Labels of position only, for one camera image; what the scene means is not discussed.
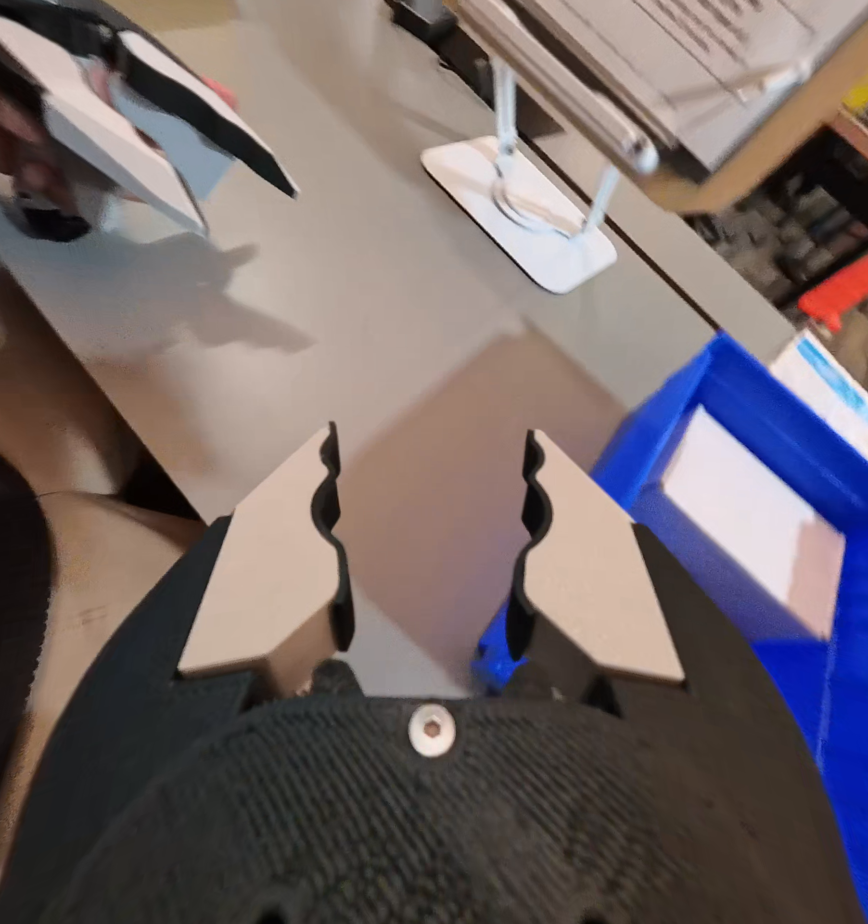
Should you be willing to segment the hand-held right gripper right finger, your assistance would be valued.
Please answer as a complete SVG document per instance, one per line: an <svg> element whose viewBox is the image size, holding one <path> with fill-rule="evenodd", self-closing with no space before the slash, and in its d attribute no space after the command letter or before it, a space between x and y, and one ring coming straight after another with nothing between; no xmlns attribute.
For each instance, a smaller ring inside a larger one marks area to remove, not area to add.
<svg viewBox="0 0 868 924"><path fill-rule="evenodd" d="M610 701L616 680L682 688L635 521L541 430L526 434L522 474L528 540L512 570L511 657L575 702Z"/></svg>

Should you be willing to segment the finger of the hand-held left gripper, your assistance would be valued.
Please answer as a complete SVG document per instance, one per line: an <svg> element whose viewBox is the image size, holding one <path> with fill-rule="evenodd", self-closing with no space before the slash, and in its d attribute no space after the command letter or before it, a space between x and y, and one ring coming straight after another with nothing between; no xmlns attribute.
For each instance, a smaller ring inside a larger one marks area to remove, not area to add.
<svg viewBox="0 0 868 924"><path fill-rule="evenodd" d="M116 36L118 75L109 89L117 112L160 148L197 200L233 163L295 199L299 188L273 150L204 80L134 30Z"/></svg>
<svg viewBox="0 0 868 924"><path fill-rule="evenodd" d="M0 90L30 110L46 134L183 230L206 235L197 200L172 165L95 94L71 54L0 16Z"/></svg>

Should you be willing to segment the blue-bordered paper sheet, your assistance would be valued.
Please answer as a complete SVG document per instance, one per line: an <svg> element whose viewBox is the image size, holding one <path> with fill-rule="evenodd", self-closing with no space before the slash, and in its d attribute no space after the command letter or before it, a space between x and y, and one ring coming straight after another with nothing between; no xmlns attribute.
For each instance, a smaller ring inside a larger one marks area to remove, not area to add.
<svg viewBox="0 0 868 924"><path fill-rule="evenodd" d="M815 335L796 334L768 369L868 461L868 392Z"/></svg>

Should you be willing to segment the person's beige pants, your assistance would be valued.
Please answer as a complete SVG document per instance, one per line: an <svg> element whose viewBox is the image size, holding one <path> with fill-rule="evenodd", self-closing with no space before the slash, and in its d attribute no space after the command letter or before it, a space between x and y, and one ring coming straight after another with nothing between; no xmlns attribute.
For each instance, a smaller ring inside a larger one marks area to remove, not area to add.
<svg viewBox="0 0 868 924"><path fill-rule="evenodd" d="M137 438L4 270L0 454L42 507L53 561L38 665L1 781L1 880L42 752L78 683L204 526L121 498L140 465Z"/></svg>

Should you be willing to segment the printed instruction sheet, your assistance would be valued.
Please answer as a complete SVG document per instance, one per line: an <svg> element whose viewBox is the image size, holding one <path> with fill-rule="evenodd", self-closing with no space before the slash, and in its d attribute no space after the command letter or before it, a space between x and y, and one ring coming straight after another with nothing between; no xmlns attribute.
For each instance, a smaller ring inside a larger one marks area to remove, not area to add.
<svg viewBox="0 0 868 924"><path fill-rule="evenodd" d="M535 1L521 6L708 176L868 20L868 1Z"/></svg>

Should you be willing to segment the person's left hand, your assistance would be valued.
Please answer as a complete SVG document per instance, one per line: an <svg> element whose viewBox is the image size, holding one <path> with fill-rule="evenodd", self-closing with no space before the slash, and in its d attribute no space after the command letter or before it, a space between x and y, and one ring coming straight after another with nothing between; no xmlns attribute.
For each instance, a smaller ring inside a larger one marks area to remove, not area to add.
<svg viewBox="0 0 868 924"><path fill-rule="evenodd" d="M62 214L80 214L51 138L1 92L0 174L16 192L51 202Z"/></svg>

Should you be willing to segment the white and wooden document stand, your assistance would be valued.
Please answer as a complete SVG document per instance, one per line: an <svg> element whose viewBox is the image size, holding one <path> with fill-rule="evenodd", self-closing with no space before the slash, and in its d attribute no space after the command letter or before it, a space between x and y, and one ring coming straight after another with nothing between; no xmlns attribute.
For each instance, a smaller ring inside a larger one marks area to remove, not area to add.
<svg viewBox="0 0 868 924"><path fill-rule="evenodd" d="M750 191L837 109L868 68L868 20L716 172L660 142L636 112L544 29L522 2L449 2L486 52L491 71L491 135L428 148L428 176L536 285L565 295L616 261L601 225L618 181L635 182L671 213L720 208ZM606 165L585 214L520 151L517 90L596 148Z"/></svg>

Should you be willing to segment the red object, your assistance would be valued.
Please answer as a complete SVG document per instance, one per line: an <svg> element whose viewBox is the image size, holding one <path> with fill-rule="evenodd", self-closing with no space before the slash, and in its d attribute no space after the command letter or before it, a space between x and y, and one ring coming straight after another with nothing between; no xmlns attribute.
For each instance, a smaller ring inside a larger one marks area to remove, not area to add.
<svg viewBox="0 0 868 924"><path fill-rule="evenodd" d="M868 253L809 289L797 301L798 311L830 334L842 329L844 316L868 298Z"/></svg>

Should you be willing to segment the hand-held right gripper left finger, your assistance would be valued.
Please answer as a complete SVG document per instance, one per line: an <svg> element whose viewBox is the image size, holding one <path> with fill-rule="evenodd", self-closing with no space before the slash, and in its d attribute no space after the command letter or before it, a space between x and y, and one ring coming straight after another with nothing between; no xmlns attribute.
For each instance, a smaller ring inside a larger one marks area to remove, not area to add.
<svg viewBox="0 0 868 924"><path fill-rule="evenodd" d="M337 427L329 422L232 512L177 663L182 678L250 672L270 696L312 686L353 641L354 599L341 516Z"/></svg>

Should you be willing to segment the white cardboard mailer box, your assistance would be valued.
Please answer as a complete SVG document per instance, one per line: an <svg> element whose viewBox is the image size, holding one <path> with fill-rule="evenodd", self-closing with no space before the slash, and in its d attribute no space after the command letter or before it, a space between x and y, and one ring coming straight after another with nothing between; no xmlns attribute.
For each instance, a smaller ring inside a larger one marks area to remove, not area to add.
<svg viewBox="0 0 868 924"><path fill-rule="evenodd" d="M829 641L846 538L705 409L659 480L674 554L751 641Z"/></svg>

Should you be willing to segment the blue plastic bin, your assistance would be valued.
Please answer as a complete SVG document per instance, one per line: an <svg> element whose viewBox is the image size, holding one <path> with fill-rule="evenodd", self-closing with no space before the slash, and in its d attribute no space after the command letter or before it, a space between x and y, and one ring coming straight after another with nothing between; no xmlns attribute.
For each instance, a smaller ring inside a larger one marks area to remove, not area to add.
<svg viewBox="0 0 868 924"><path fill-rule="evenodd" d="M634 505L699 407L844 533L832 635L751 645L635 522L686 681L517 699L548 715L524 768L556 772L545 805L581 787L567 850L593 850L549 922L868 922L868 461L720 334L615 433L598 486Z"/></svg>

